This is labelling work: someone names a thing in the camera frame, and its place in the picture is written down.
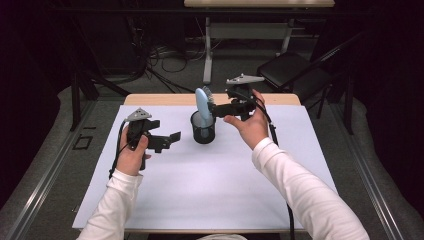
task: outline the person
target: person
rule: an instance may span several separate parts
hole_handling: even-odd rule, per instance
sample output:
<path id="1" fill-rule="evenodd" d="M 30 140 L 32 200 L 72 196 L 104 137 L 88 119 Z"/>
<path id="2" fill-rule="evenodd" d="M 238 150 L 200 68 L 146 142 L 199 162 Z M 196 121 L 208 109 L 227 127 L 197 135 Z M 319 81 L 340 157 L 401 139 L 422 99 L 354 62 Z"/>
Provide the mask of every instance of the person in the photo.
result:
<path id="1" fill-rule="evenodd" d="M 262 95 L 256 90 L 253 94 L 265 107 Z M 225 116 L 224 121 L 239 131 L 253 151 L 254 166 L 278 189 L 313 239 L 369 239 L 358 217 L 339 195 L 269 138 L 268 122 L 261 110 L 257 108 L 246 121 L 234 116 Z M 125 139 L 121 138 L 122 147 Z M 120 153 L 108 188 L 78 239 L 123 239 L 124 225 L 134 208 L 143 178 L 138 170 L 147 142 L 143 136 L 134 152 L 124 149 Z M 246 238 L 223 234 L 201 239 Z"/>

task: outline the black curtain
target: black curtain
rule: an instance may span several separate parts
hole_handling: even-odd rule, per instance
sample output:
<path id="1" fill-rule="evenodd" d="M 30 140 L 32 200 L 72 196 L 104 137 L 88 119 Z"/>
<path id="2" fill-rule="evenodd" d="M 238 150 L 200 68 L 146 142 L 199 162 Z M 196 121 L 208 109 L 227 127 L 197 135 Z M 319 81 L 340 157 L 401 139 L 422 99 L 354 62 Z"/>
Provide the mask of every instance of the black curtain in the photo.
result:
<path id="1" fill-rule="evenodd" d="M 2 207 L 49 133 L 70 75 L 40 2 L 1 1 L 0 34 Z"/>
<path id="2" fill-rule="evenodd" d="M 422 8 L 409 1 L 338 0 L 336 9 L 369 11 L 373 17 L 328 21 L 314 55 L 355 32 L 366 32 L 355 53 L 354 96 L 367 108 L 380 161 L 424 216 Z"/>

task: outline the wooden table edge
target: wooden table edge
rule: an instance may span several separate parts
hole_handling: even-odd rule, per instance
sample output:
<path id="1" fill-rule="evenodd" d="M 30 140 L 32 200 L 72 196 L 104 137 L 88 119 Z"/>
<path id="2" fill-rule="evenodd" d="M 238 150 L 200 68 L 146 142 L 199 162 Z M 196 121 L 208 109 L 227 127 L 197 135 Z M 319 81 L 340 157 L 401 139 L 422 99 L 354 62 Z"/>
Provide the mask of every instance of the wooden table edge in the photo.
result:
<path id="1" fill-rule="evenodd" d="M 297 95 L 292 93 L 263 93 L 266 105 L 301 105 Z M 213 94 L 215 104 L 230 103 L 227 94 Z M 192 93 L 160 93 L 160 94 L 130 94 L 125 98 L 124 105 L 137 106 L 190 106 L 196 105 L 196 97 Z"/>

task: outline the chair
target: chair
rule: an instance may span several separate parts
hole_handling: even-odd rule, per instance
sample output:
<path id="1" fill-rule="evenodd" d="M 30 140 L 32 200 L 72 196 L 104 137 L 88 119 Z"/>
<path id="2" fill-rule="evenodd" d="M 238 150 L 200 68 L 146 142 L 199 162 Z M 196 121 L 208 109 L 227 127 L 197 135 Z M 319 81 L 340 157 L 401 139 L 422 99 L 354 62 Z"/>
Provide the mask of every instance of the chair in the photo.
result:
<path id="1" fill-rule="evenodd" d="M 294 52 L 285 52 L 257 69 L 258 76 L 265 78 L 275 92 L 290 92 L 299 97 L 302 105 L 305 101 L 322 91 L 321 97 L 307 109 L 320 103 L 317 118 L 321 117 L 322 107 L 327 92 L 334 80 L 340 79 L 347 73 L 347 67 L 342 67 L 335 72 L 326 70 L 331 63 L 330 59 L 348 49 L 360 37 L 355 35 L 342 44 L 334 47 L 313 62 L 309 62 Z"/>

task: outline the white sleeve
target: white sleeve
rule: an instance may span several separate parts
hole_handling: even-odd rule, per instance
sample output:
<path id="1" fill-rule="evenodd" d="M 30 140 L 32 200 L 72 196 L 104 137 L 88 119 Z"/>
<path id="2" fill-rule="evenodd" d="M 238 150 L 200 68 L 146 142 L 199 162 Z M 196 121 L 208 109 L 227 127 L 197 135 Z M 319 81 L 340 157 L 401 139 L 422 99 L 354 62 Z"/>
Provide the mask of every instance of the white sleeve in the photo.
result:
<path id="1" fill-rule="evenodd" d="M 78 239 L 124 239 L 125 222 L 134 209 L 142 179 L 141 175 L 129 176 L 115 170 Z"/>
<path id="2" fill-rule="evenodd" d="M 313 239 L 369 239 L 358 217 L 339 195 L 270 138 L 253 149 L 252 161 L 279 190 Z"/>

